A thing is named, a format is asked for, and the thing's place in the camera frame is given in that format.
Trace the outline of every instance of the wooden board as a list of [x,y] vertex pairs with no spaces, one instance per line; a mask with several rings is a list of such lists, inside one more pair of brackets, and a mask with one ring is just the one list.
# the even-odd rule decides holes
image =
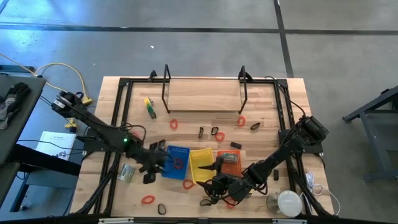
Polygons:
[[170,111],[239,111],[239,80],[170,80]]
[[[113,113],[116,92],[118,89],[119,77],[104,77],[95,115],[103,121],[110,123]],[[311,115],[308,104],[307,93],[304,82],[300,78],[288,79],[291,99],[298,103],[306,112]],[[132,124],[141,124],[147,128],[147,139],[145,146],[149,143],[166,139],[168,144],[187,146],[191,150],[210,147],[217,151],[231,149],[231,141],[243,145],[241,149],[242,168],[245,169],[251,163],[265,159],[272,154],[278,146],[277,131],[279,120],[277,116],[275,93],[272,85],[248,84],[248,102],[242,115],[246,117],[244,127],[236,126],[237,112],[171,112],[168,114],[161,100],[162,84],[157,83],[135,83],[132,89],[130,110],[127,121]],[[144,98],[149,96],[155,102],[156,119],[151,119],[144,106]],[[287,117],[285,101],[282,100],[285,117]],[[119,120],[123,111],[123,103],[119,111]],[[294,118],[297,121],[301,117],[301,111],[293,106]],[[169,121],[178,120],[178,129],[171,130]],[[252,124],[260,122],[260,128],[251,131]],[[225,132],[223,142],[216,142],[210,134],[212,126],[218,126],[220,131]],[[202,139],[198,139],[199,127],[204,127],[205,132]],[[141,136],[142,130],[134,129]],[[101,166],[104,154],[95,152],[85,159],[81,166],[80,176],[77,182],[73,197],[71,212],[77,211],[89,199],[100,179]],[[132,159],[122,157],[119,171],[123,164],[130,164],[139,167]],[[315,176],[315,182],[328,188],[325,171],[321,160],[314,155],[303,155],[305,171],[311,170]],[[279,180],[274,181],[272,177],[268,180],[269,191],[281,192],[289,189],[286,164],[278,167]],[[224,202],[219,202],[211,207],[200,207],[199,202],[205,198],[205,193],[198,185],[190,190],[182,187],[181,180],[167,179],[157,174],[157,180],[153,184],[144,185],[142,177],[144,174],[136,172],[131,183],[117,180],[112,216],[128,217],[161,217],[157,213],[157,205],[163,203],[167,213],[163,217],[230,217],[230,218],[270,218],[276,217],[266,206],[267,196],[254,192],[249,199],[243,200],[238,206],[230,210]],[[188,170],[187,179],[191,178]],[[104,190],[102,209],[106,205],[109,185]],[[152,205],[142,205],[141,199],[146,195],[154,195],[155,202]],[[327,211],[333,213],[331,199],[328,193],[316,196],[319,202]]]

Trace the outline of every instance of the yellow cable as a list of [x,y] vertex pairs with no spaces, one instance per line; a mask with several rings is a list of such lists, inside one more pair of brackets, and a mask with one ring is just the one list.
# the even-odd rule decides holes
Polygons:
[[[4,58],[6,58],[6,59],[8,59],[8,60],[10,60],[10,61],[12,61],[12,62],[14,62],[16,65],[20,66],[21,68],[27,70],[27,71],[30,72],[34,77],[37,77],[37,75],[38,75],[37,73],[38,73],[41,69],[43,69],[43,68],[45,68],[45,67],[48,67],[48,66],[51,66],[51,65],[64,65],[64,66],[66,66],[66,67],[72,69],[73,71],[75,71],[75,72],[79,75],[79,78],[80,78],[80,81],[81,81],[81,85],[82,85],[82,87],[83,87],[83,93],[84,93],[85,97],[88,97],[87,94],[86,94],[86,88],[85,88],[85,83],[84,83],[84,81],[83,81],[83,76],[80,74],[80,72],[79,72],[78,70],[76,70],[75,68],[73,68],[72,66],[70,66],[70,65],[68,65],[68,64],[60,63],[60,62],[54,62],[54,63],[46,64],[46,65],[41,66],[39,69],[36,70],[36,73],[34,73],[34,72],[30,71],[29,69],[27,69],[25,66],[23,66],[23,65],[21,65],[20,63],[16,62],[15,60],[13,60],[13,59],[11,59],[11,58],[5,56],[4,54],[0,54],[0,56],[3,56]],[[60,87],[57,87],[57,86],[55,86],[55,85],[53,85],[53,84],[51,84],[51,83],[49,83],[49,82],[46,82],[46,84],[49,85],[49,86],[51,86],[52,88],[55,88],[55,89],[58,89],[58,90],[62,90],[62,91],[64,91],[64,92],[68,92],[68,91],[66,91],[66,90],[64,90],[64,89],[62,89],[62,88],[60,88]]]

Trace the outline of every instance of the black floor stripe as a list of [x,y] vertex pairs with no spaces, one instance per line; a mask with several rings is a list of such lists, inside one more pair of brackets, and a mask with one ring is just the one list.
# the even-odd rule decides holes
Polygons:
[[0,14],[4,10],[4,8],[7,6],[9,0],[2,0],[2,3],[0,4]]
[[4,30],[47,30],[47,31],[87,31],[87,32],[203,32],[203,33],[244,33],[278,34],[278,29],[252,28],[183,28],[183,27],[91,27],[91,26],[48,26],[1,24]]
[[274,0],[274,5],[275,5],[276,19],[279,28],[280,44],[282,45],[282,53],[285,61],[287,78],[294,78],[292,61],[290,60],[289,48],[287,46],[284,21],[282,19],[282,13],[280,12],[280,6],[278,0]]
[[286,29],[286,34],[314,35],[398,35],[398,30],[302,30]]

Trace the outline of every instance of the white paper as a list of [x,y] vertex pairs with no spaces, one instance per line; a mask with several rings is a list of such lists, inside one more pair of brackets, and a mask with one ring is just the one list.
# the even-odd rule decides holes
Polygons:
[[51,142],[60,147],[69,148],[61,149],[57,146],[53,146],[49,143],[39,142],[36,150],[39,152],[46,153],[50,156],[57,156],[58,158],[69,160],[70,149],[73,147],[75,142],[76,134],[67,133],[54,133],[50,131],[43,131],[40,141]]

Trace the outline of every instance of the wooden table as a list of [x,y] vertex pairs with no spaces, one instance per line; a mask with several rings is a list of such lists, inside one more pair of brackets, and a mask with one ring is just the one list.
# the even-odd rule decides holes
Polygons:
[[[104,77],[99,93],[95,115],[107,123],[111,122],[119,78]],[[303,79],[289,78],[287,81],[291,100],[299,104],[307,115],[311,115]],[[241,96],[244,96],[243,88],[241,88],[241,91]],[[132,89],[127,121],[128,123],[141,124],[146,127],[147,137],[145,147],[148,147],[150,143],[166,139],[167,144],[187,146],[191,150],[210,147],[213,149],[213,153],[216,154],[218,150],[231,149],[229,144],[231,141],[234,141],[243,145],[241,149],[243,169],[253,162],[265,159],[278,147],[277,132],[280,127],[273,85],[248,84],[248,102],[242,112],[242,115],[246,117],[246,125],[243,127],[236,125],[236,120],[239,116],[237,112],[171,112],[168,114],[162,103],[161,94],[162,84],[160,83],[135,83]],[[156,119],[149,117],[144,106],[144,98],[148,96],[155,103]],[[284,99],[282,100],[282,106],[286,116]],[[118,124],[120,124],[122,111],[123,103],[119,110]],[[294,118],[297,121],[302,113],[295,106],[293,106],[293,111]],[[178,120],[177,130],[170,129],[169,121],[171,119]],[[261,123],[260,128],[251,131],[250,126],[257,122]],[[285,119],[285,122],[286,126],[289,127],[287,119]],[[223,142],[215,141],[214,136],[210,134],[212,126],[218,126],[220,131],[226,134]],[[199,127],[205,128],[202,139],[198,139]],[[143,134],[143,131],[139,128],[134,129],[134,131],[137,131],[140,136]],[[73,197],[71,212],[75,212],[81,208],[97,187],[103,157],[103,152],[96,152],[83,161]],[[140,167],[134,160],[122,157],[119,171],[123,164]],[[321,160],[312,154],[304,154],[303,164],[306,172],[311,170],[314,173],[315,182],[322,184],[327,189],[328,183]],[[277,169],[279,169],[279,180],[274,181],[272,176],[268,179],[269,194],[289,189],[286,164],[280,164]],[[181,180],[163,178],[160,174],[157,174],[155,183],[144,185],[142,183],[143,175],[136,171],[131,183],[117,180],[112,216],[160,217],[161,215],[157,213],[157,205],[163,203],[167,208],[167,213],[164,217],[276,217],[266,206],[267,196],[261,195],[258,192],[254,192],[251,198],[243,200],[232,210],[228,209],[223,201],[211,207],[201,207],[199,206],[199,202],[206,195],[200,186],[196,185],[190,190],[185,190]],[[191,178],[189,170],[187,171],[186,178]],[[108,190],[109,184],[104,190],[101,211],[103,211],[106,205]],[[146,195],[154,195],[156,197],[155,202],[151,205],[141,204],[141,199]],[[317,199],[327,211],[333,213],[328,193],[317,196]]]

